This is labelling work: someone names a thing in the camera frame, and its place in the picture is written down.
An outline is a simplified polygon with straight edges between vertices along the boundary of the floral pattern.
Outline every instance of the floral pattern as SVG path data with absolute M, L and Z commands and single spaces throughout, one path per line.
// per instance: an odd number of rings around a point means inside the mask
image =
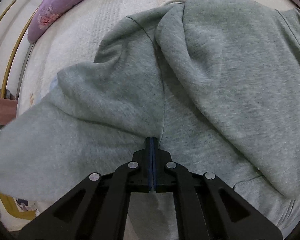
M 39 28 L 41 30 L 48 29 L 60 16 L 61 13 L 53 13 L 53 8 L 50 5 L 43 14 L 38 15 Z

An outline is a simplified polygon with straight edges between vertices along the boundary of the white cord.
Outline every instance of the white cord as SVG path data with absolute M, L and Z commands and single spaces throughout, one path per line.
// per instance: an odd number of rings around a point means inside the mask
M 186 2 L 186 0 L 170 0 L 170 1 L 162 3 L 160 6 L 165 6 L 165 5 L 168 5 L 171 3 L 185 3 L 185 2 Z

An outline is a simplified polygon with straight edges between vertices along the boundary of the stitching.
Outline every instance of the stitching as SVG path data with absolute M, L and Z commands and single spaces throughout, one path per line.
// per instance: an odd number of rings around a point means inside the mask
M 252 178 L 252 179 L 247 179 L 247 180 L 241 180 L 241 181 L 238 181 L 238 182 L 236 182 L 236 184 L 234 184 L 234 186 L 232 187 L 232 189 L 234 190 L 235 186 L 236 186 L 237 184 L 239 184 L 239 183 L 252 181 L 252 180 L 257 179 L 257 178 L 260 178 L 260 177 L 264 177 L 264 176 L 263 176 L 263 175 L 259 175 L 259 176 L 256 176 L 256 177 Z
M 165 108 L 166 108 L 166 97 L 165 97 L 165 90 L 164 90 L 164 83 L 163 83 L 163 78 L 162 78 L 162 69 L 161 69 L 161 66 L 159 64 L 159 57 L 158 57 L 158 52 L 157 52 L 157 48 L 154 44 L 154 41 L 152 41 L 152 39 L 150 38 L 150 36 L 148 35 L 148 33 L 146 32 L 146 30 L 144 29 L 144 27 L 138 23 L 135 19 L 133 19 L 132 17 L 130 16 L 126 16 L 127 18 L 131 19 L 132 21 L 134 21 L 136 24 L 138 24 L 138 26 L 145 32 L 145 34 L 148 36 L 149 40 L 151 41 L 152 43 L 152 46 L 154 48 L 154 55 L 155 55 L 155 58 L 157 60 L 157 64 L 158 64 L 158 67 L 160 69 L 160 76 L 161 76 L 161 83 L 162 83 L 162 91 L 163 91 L 163 125 L 162 125 L 162 132 L 161 132 L 161 138 L 159 140 L 159 144 L 158 144 L 158 148 L 160 147 L 160 143 L 161 143 L 161 140 L 163 138 L 163 132 L 164 132 L 164 124 L 165 124 Z
M 286 21 L 286 19 L 283 17 L 283 15 L 282 15 L 278 10 L 275 10 L 275 11 L 282 17 L 282 19 L 283 19 L 284 22 L 286 23 L 287 27 L 289 28 L 290 32 L 292 33 L 293 37 L 296 39 L 296 41 L 297 41 L 297 43 L 298 43 L 298 45 L 299 45 L 299 47 L 300 47 L 300 43 L 299 43 L 297 37 L 294 35 L 293 31 L 291 30 L 291 28 L 290 28 L 288 22 Z

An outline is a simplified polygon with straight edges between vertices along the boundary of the wall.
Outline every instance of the wall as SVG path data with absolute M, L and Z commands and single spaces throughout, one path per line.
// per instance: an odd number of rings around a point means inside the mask
M 1 1 L 0 15 L 11 1 L 12 0 Z M 13 47 L 26 22 L 41 2 L 42 0 L 17 0 L 0 22 L 0 87 L 2 86 L 4 73 Z M 7 84 L 7 89 L 9 89 L 13 95 L 16 95 L 17 92 L 22 64 L 29 45 L 25 35 L 13 61 Z

